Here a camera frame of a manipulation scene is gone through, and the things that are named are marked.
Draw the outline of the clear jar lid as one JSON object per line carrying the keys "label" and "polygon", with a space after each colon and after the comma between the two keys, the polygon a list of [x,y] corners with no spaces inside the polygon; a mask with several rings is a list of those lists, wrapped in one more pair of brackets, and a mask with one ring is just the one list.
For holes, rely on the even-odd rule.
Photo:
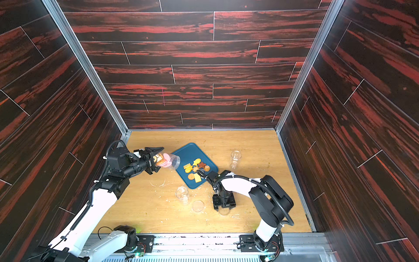
{"label": "clear jar lid", "polygon": [[219,207],[218,208],[218,213],[221,216],[227,216],[230,213],[230,208],[229,207]]}
{"label": "clear jar lid", "polygon": [[201,200],[196,200],[192,203],[192,210],[194,212],[200,213],[204,210],[205,204]]}

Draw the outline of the pink round sandwich cookie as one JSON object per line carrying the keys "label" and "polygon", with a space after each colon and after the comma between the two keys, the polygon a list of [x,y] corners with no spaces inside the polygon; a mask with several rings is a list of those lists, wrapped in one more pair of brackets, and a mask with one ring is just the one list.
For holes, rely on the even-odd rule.
{"label": "pink round sandwich cookie", "polygon": [[163,165],[163,167],[167,168],[170,167],[172,165],[172,160],[171,160],[171,156],[168,153],[164,153],[163,154],[165,163]]}

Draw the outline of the clear jar with pink cookies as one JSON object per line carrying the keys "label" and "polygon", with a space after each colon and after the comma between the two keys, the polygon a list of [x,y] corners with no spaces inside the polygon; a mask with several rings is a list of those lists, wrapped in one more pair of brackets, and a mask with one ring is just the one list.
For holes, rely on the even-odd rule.
{"label": "clear jar with pink cookies", "polygon": [[169,153],[158,153],[153,157],[155,165],[161,168],[169,168],[176,170],[181,163],[181,158],[177,155]]}

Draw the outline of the pale yellow rectangular biscuit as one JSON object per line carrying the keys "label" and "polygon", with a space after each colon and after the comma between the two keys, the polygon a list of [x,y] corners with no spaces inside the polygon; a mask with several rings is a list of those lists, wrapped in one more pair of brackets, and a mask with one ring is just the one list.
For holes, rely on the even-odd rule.
{"label": "pale yellow rectangular biscuit", "polygon": [[194,174],[194,180],[196,183],[200,183],[202,181],[202,178],[199,174]]}

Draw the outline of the clear jar with yellow cookies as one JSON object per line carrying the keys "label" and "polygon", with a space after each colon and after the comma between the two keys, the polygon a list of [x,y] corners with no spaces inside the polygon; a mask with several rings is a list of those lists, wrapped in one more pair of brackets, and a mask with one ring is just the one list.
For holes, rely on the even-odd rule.
{"label": "clear jar with yellow cookies", "polygon": [[175,196],[177,197],[177,199],[180,201],[182,205],[189,204],[189,192],[188,192],[187,187],[185,186],[179,187],[175,192]]}

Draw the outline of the clear jar with star cookies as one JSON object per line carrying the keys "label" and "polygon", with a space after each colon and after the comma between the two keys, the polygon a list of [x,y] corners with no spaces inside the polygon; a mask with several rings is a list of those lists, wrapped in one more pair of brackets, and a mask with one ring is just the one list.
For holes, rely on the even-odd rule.
{"label": "clear jar with star cookies", "polygon": [[231,157],[230,168],[237,169],[239,167],[239,164],[242,158],[241,152],[237,150],[232,151],[230,157]]}

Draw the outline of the yellow fish shaped cookie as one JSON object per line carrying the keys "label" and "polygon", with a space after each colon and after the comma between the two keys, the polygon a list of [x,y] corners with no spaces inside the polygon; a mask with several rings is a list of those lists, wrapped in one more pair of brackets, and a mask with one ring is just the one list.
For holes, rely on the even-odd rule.
{"label": "yellow fish shaped cookie", "polygon": [[201,163],[201,159],[197,158],[196,160],[194,160],[193,166],[197,166],[199,163]]}

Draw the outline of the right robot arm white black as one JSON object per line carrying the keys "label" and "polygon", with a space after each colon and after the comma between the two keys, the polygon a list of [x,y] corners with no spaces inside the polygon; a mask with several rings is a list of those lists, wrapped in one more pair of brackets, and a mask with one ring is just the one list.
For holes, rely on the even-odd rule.
{"label": "right robot arm white black", "polygon": [[293,200],[276,180],[266,175],[261,179],[247,178],[229,170],[217,174],[212,171],[197,174],[213,188],[213,207],[216,211],[231,210],[236,206],[234,193],[249,197],[261,221],[253,233],[254,244],[259,251],[266,251],[272,243],[282,244],[280,234],[285,225],[294,226],[289,212],[294,207]]}

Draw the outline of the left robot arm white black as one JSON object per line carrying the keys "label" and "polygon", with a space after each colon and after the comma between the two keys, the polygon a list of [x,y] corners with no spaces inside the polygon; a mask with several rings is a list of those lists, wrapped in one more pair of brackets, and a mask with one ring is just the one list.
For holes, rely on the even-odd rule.
{"label": "left robot arm white black", "polygon": [[120,199],[130,184],[130,179],[147,172],[152,175],[160,167],[157,155],[163,147],[145,147],[130,152],[122,140],[113,142],[107,149],[105,167],[88,192],[88,201],[68,226],[47,246],[39,246],[28,262],[101,262],[116,251],[134,257],[145,252],[136,230],[130,226],[115,227],[112,232],[89,248],[85,243],[103,216]]}

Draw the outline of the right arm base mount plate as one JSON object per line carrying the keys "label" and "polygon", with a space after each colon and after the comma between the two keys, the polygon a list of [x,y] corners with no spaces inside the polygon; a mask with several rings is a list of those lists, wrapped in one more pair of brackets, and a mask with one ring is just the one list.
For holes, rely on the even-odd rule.
{"label": "right arm base mount plate", "polygon": [[239,236],[237,249],[241,252],[284,252],[284,245],[279,235],[274,234],[265,242],[256,234],[243,234]]}

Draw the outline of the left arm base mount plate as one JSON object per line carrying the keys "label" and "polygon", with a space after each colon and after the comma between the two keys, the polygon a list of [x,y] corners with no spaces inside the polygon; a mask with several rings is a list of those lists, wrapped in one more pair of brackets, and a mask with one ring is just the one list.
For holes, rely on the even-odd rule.
{"label": "left arm base mount plate", "polygon": [[122,248],[120,250],[117,250],[116,254],[134,254],[134,253],[140,253],[140,254],[146,254],[146,253],[152,253],[154,244],[155,244],[155,236],[154,235],[136,235],[136,242],[135,245],[129,244],[128,247]]}

